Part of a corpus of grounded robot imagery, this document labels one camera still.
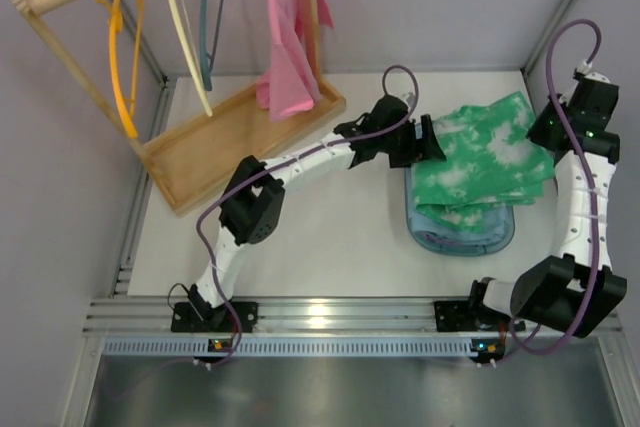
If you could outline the green tie-dye trousers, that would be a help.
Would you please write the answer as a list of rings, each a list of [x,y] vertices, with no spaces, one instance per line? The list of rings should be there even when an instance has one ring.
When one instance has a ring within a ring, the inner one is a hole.
[[[410,205],[443,227],[479,233],[489,210],[533,204],[554,176],[550,154],[527,138],[534,120],[519,91],[436,119],[446,159],[410,168]]]

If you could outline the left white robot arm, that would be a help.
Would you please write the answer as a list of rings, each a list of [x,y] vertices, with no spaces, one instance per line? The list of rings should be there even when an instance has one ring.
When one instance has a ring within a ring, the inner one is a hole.
[[[225,190],[199,216],[196,233],[209,261],[189,288],[188,302],[204,318],[228,304],[246,249],[264,241],[279,223],[285,195],[326,175],[388,156],[390,168],[444,161],[431,117],[411,118],[416,107],[385,94],[354,121],[344,122],[306,148],[266,160],[242,159]]]

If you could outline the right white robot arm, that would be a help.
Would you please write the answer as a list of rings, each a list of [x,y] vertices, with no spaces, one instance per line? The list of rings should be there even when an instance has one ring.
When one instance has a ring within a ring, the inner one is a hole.
[[[619,88],[599,73],[574,76],[552,97],[527,137],[554,159],[556,226],[549,255],[514,282],[473,283],[469,307],[480,321],[519,318],[584,338],[624,299],[607,247],[609,188],[620,138],[607,125]]]

